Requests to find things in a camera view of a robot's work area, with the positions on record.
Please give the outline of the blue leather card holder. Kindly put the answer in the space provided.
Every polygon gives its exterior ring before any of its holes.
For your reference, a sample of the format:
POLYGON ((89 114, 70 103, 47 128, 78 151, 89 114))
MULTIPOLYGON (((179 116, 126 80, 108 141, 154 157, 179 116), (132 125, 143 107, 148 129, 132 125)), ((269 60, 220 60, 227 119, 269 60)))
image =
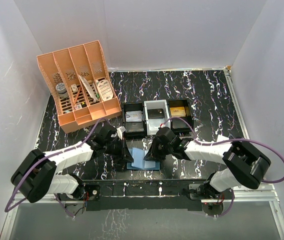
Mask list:
POLYGON ((141 170, 141 171, 159 171, 159 161, 146 161, 144 157, 148 153, 148 150, 142 150, 140 148, 129 148, 129 153, 133 157, 133 162, 127 163, 128 170, 141 170))

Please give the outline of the gold orange credit card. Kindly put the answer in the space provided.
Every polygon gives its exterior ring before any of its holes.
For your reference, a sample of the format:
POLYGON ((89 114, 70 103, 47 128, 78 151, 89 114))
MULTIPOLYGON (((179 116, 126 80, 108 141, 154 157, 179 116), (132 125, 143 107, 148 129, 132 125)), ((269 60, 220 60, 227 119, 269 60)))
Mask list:
POLYGON ((171 107, 170 113, 172 117, 185 117, 186 109, 184 106, 171 107))

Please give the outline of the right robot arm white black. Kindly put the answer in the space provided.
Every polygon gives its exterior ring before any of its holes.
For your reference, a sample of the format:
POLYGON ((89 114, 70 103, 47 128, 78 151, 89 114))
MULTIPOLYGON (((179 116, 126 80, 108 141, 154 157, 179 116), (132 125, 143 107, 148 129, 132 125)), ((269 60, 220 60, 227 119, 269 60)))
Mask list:
POLYGON ((163 161, 167 155, 180 160, 206 160, 224 164, 226 169, 212 173, 197 188, 184 189, 186 194, 202 199, 216 198, 236 186, 258 189, 271 165, 269 158, 245 140, 209 145, 196 143, 190 137, 180 138, 170 128, 161 127, 144 157, 146 161, 163 161))

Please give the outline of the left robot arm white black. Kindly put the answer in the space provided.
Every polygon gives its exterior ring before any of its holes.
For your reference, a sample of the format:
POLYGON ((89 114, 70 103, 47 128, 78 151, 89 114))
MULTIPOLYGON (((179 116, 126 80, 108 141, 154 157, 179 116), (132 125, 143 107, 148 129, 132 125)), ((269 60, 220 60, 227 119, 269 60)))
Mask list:
POLYGON ((29 152, 11 177, 11 183, 31 203, 47 194, 66 194, 72 199, 84 197, 84 183, 75 174, 61 172, 76 164, 96 159, 103 154, 122 157, 124 126, 115 128, 105 124, 88 139, 63 149, 42 152, 38 148, 29 152))

